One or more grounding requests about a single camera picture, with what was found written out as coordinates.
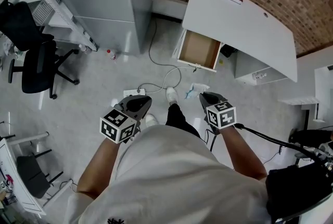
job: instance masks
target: logo on shirt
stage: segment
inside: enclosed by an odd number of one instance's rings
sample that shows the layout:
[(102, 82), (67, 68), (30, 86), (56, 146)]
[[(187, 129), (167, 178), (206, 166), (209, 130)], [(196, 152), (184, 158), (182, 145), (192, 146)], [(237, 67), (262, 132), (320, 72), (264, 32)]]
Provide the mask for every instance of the logo on shirt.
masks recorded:
[(124, 220), (119, 219), (118, 221), (114, 218), (108, 219), (108, 224), (125, 224)]

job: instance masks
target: concrete floor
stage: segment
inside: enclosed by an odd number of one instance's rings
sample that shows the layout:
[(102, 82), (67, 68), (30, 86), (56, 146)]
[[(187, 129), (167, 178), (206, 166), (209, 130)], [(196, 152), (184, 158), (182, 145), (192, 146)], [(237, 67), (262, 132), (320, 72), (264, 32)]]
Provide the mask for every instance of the concrete floor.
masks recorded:
[[(156, 62), (186, 66), (171, 59), (179, 25), (157, 20), (157, 33), (151, 48), (151, 56)], [(51, 177), (60, 170), (64, 171), (64, 175), (48, 193), (55, 193), (60, 183), (69, 178), (75, 183), (78, 182), (104, 139), (98, 132), (99, 117), (111, 104), (122, 99), (123, 91), (135, 89), (146, 82), (161, 85), (165, 74), (172, 69), (155, 65), (149, 60), (148, 48), (154, 29), (152, 22), (147, 34), (145, 52), (137, 57), (120, 55), (116, 61), (112, 61), (103, 50), (88, 56), (82, 53), (72, 55), (64, 63), (63, 71), (72, 78), (78, 77), (81, 83), (74, 86), (56, 76), (56, 100), (49, 99), (47, 91), (41, 94), (24, 94), (21, 91), (21, 73), (16, 73), (13, 83), (8, 84), (10, 59), (5, 61), (4, 71), (0, 73), (0, 121), (8, 122), (10, 115), (10, 133), (19, 138), (44, 131), (50, 133), (49, 137), (42, 140), (42, 145), (45, 149), (52, 148), (53, 151), (41, 161), (42, 168), (44, 173), (50, 173)], [(203, 139), (208, 126), (203, 121), (204, 113), (199, 99), (184, 99), (191, 83), (210, 86), (210, 91), (222, 94), (236, 107), (238, 122), (274, 138), (287, 140), (292, 128), (302, 127), (303, 114), (300, 107), (277, 102), (275, 85), (278, 82), (256, 87), (245, 85), (234, 79), (232, 61), (221, 54), (220, 59), (223, 64), (217, 63), (217, 73), (206, 70), (197, 70), (194, 73), (193, 69), (182, 69), (182, 81), (176, 88), (180, 107), (187, 121), (198, 129)], [(178, 80), (179, 73), (174, 71), (166, 79), (166, 85), (173, 86)], [(157, 90), (156, 87), (148, 85), (144, 88), (146, 91)], [(151, 94), (151, 98), (153, 102), (149, 113), (155, 115), (160, 123), (165, 123), (168, 111), (165, 91)], [(142, 122), (141, 129), (144, 128), (145, 124)], [(240, 133), (263, 162), (278, 152), (278, 145), (243, 130)], [(0, 135), (7, 134), (8, 124), (1, 124)], [(221, 163), (232, 166), (221, 137), (217, 138), (213, 153)], [(283, 149), (282, 154), (276, 155), (265, 167), (267, 171), (282, 168), (293, 160), (293, 152)], [(62, 223), (70, 193), (69, 189), (47, 211), (46, 219), (49, 223)]]

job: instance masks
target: black office chair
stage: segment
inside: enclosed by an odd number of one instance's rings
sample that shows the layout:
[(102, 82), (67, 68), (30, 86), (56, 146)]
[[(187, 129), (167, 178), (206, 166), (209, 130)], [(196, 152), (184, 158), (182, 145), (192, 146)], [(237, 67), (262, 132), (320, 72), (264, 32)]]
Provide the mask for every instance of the black office chair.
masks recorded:
[(74, 85), (80, 81), (72, 80), (59, 72), (59, 66), (72, 54), (78, 54), (78, 49), (70, 50), (64, 56), (56, 55), (54, 37), (43, 34), (36, 26), (30, 9), (25, 2), (15, 5), (4, 0), (0, 5), (0, 31), (3, 32), (20, 51), (27, 51), (22, 67), (15, 66), (15, 59), (10, 63), (8, 82), (12, 82), (14, 72), (22, 72), (22, 91), (27, 94), (39, 93), (49, 89), (53, 94), (54, 77), (56, 74)]
[(49, 174), (44, 175), (42, 172), (36, 158), (45, 155), (50, 151), (51, 149), (38, 155), (19, 156), (16, 159), (17, 172), (20, 175), (25, 187), (33, 197), (39, 199), (45, 195), (47, 190), (50, 188), (51, 183), (63, 174), (63, 172), (60, 172), (57, 176), (48, 181), (46, 177)]

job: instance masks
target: white sneaker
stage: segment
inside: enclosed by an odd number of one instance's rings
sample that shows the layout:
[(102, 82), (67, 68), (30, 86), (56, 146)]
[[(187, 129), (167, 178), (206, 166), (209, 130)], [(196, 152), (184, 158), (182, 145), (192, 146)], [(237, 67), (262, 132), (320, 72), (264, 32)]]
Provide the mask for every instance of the white sneaker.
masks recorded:
[(166, 90), (166, 99), (168, 100), (169, 104), (178, 104), (178, 95), (176, 90), (173, 87), (168, 87)]
[(147, 128), (153, 125), (158, 125), (158, 121), (157, 119), (151, 115), (151, 114), (147, 114), (146, 115), (146, 126)]

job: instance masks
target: white cloth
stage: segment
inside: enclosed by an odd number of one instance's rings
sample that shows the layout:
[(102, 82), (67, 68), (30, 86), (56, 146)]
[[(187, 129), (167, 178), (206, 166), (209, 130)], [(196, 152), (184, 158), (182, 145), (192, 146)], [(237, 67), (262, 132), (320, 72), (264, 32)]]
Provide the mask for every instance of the white cloth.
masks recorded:
[(85, 198), (85, 211), (68, 207), (65, 223), (270, 223), (266, 202), (264, 183), (220, 164), (198, 137), (155, 125), (121, 155), (110, 186)]

